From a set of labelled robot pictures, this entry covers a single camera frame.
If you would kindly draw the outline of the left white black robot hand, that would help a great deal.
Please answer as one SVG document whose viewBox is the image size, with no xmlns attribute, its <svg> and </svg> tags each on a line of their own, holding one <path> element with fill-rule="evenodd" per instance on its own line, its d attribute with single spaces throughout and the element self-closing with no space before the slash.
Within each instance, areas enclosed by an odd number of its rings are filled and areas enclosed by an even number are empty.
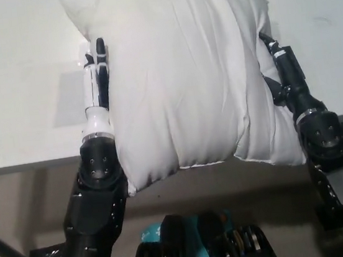
<svg viewBox="0 0 343 257">
<path fill-rule="evenodd" d="M 92 138 L 113 138 L 114 131 L 109 119 L 109 64 L 103 38 L 95 41 L 94 52 L 85 53 L 83 67 L 83 91 L 87 124 L 82 141 Z"/>
</svg>

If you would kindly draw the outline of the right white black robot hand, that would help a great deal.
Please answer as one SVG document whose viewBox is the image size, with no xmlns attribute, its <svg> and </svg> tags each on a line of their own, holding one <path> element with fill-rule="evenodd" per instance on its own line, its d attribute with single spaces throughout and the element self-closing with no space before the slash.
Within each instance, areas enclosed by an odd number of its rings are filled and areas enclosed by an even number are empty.
<svg viewBox="0 0 343 257">
<path fill-rule="evenodd" d="M 306 115 L 327 110 L 323 102 L 315 99 L 309 91 L 306 77 L 290 46 L 282 47 L 277 40 L 263 32 L 259 38 L 266 45 L 279 74 L 280 82 L 268 79 L 274 103 L 284 103 L 293 113 L 294 123 L 299 123 Z"/>
</svg>

